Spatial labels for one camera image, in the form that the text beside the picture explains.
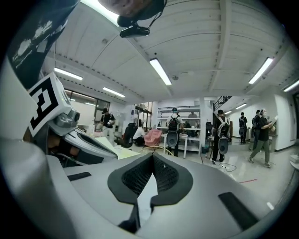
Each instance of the black cap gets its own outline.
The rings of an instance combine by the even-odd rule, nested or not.
[[[164,0],[152,0],[145,9],[141,10],[133,17],[119,16],[117,18],[117,23],[120,27],[127,28],[139,20],[146,20],[155,16],[157,13],[161,12],[163,8]]]

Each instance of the black fisheye border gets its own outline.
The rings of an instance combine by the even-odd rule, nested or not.
[[[6,1],[2,3],[2,9],[5,14],[0,14],[1,24],[1,47],[0,47],[0,61],[1,65],[5,57],[6,50],[8,49],[9,43],[11,42],[14,33],[17,31],[19,26],[22,24],[23,19],[35,6],[35,4],[41,2],[41,0],[22,0],[22,1]],[[262,1],[269,9],[273,12],[276,18],[285,26],[289,36],[295,42],[297,47],[299,46],[299,35],[298,29],[298,18],[297,16],[297,2],[296,1],[273,1],[263,0]],[[3,174],[0,174],[0,188],[1,188],[1,199],[0,204],[2,221],[2,238],[14,238],[17,236],[30,236],[32,238],[47,238],[46,235],[42,235],[35,226],[28,220],[26,215],[21,211],[18,204],[13,199],[10,191],[4,181]],[[293,232],[296,235],[297,229],[297,215],[299,211],[299,190],[298,187],[294,190],[294,195],[290,198],[289,203],[286,201],[285,204],[278,206],[274,211],[269,213],[262,221],[268,221],[261,223],[259,227],[265,229],[269,227],[268,223],[272,222],[270,228],[265,229],[263,235],[256,235],[260,238],[276,238],[281,232],[287,230],[288,234]],[[255,233],[255,228],[249,228],[243,232],[242,237],[248,238],[249,234]]]

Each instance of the white tile floor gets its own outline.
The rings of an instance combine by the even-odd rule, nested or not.
[[[130,149],[139,152],[142,148],[133,145]],[[287,185],[290,182],[291,176],[294,172],[294,168],[290,165],[289,155],[298,151],[298,148],[292,147],[287,150],[271,153],[270,164],[271,168],[266,168],[264,164],[264,152],[258,153],[254,158],[254,163],[249,163],[248,158],[251,152],[248,150],[248,145],[240,145],[241,151],[231,152],[225,155],[225,163],[235,165],[228,166],[227,172],[220,166],[213,165],[205,155],[198,155],[196,152],[187,152],[184,160],[190,160],[200,164],[205,164],[211,167],[220,168],[222,172],[228,174],[236,181],[242,183],[244,187],[247,187],[262,197],[267,202],[270,202],[274,207],[279,203]],[[144,150],[144,152],[152,152],[150,149]],[[157,150],[157,152],[163,154],[163,150]],[[178,156],[183,159],[183,151],[179,151]]]

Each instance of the chair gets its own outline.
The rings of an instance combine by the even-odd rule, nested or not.
[[[160,142],[162,131],[158,129],[151,129],[146,136],[144,136],[145,146],[156,146]]]

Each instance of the fluorescent tube light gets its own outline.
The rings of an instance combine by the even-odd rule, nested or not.
[[[86,105],[92,105],[92,106],[95,106],[95,104],[88,103],[88,102],[85,102],[85,104],[86,104]]]
[[[243,105],[241,105],[241,106],[239,106],[239,107],[236,107],[236,110],[242,108],[243,106],[246,106],[246,104],[243,104]]]
[[[289,86],[288,88],[286,88],[284,90],[284,92],[288,92],[288,91],[294,89],[297,85],[299,85],[299,80],[297,82],[295,82],[294,84],[292,84],[291,86]]]
[[[161,64],[159,63],[158,59],[152,59],[149,61],[149,63],[152,65],[152,67],[154,67],[154,69],[156,70],[156,72],[159,74],[159,76],[161,77],[161,79],[164,81],[165,85],[171,85],[171,81],[169,80],[168,76],[166,75],[163,67],[161,66]]]
[[[115,14],[113,12],[110,12],[106,8],[104,8],[98,0],[81,0],[82,3],[85,5],[88,5],[91,7],[93,10],[97,11],[99,14],[103,15],[106,17],[109,21],[111,21],[115,26],[119,27],[117,24],[117,18],[118,14]]]
[[[261,77],[261,75],[267,70],[267,68],[270,66],[270,64],[272,63],[272,61],[273,61],[273,59],[267,58],[267,60],[262,65],[262,67],[253,76],[253,78],[251,78],[251,80],[249,81],[249,84],[255,83]]]
[[[83,96],[83,97],[85,97],[85,98],[89,98],[89,99],[93,99],[93,100],[95,100],[95,98],[92,98],[92,97],[89,97],[89,96],[86,96],[86,95],[81,95],[81,94],[76,93],[76,92],[73,92],[73,94],[75,94],[75,95],[80,95],[80,96]]]
[[[112,93],[112,94],[114,94],[114,95],[118,95],[119,97],[125,97],[124,95],[120,94],[119,92],[110,90],[110,89],[108,89],[108,88],[106,88],[106,87],[104,87],[103,90],[108,91],[108,92],[110,92],[110,93]]]
[[[58,68],[56,68],[56,67],[54,68],[54,71],[56,71],[56,72],[58,72],[58,73],[61,73],[61,74],[64,74],[64,75],[66,75],[66,76],[73,77],[73,78],[75,78],[75,79],[77,79],[77,80],[82,80],[82,79],[83,79],[83,77],[77,76],[77,75],[75,75],[75,74],[72,74],[72,73],[67,72],[67,71],[65,71],[65,70],[62,70],[62,69],[58,69]]]

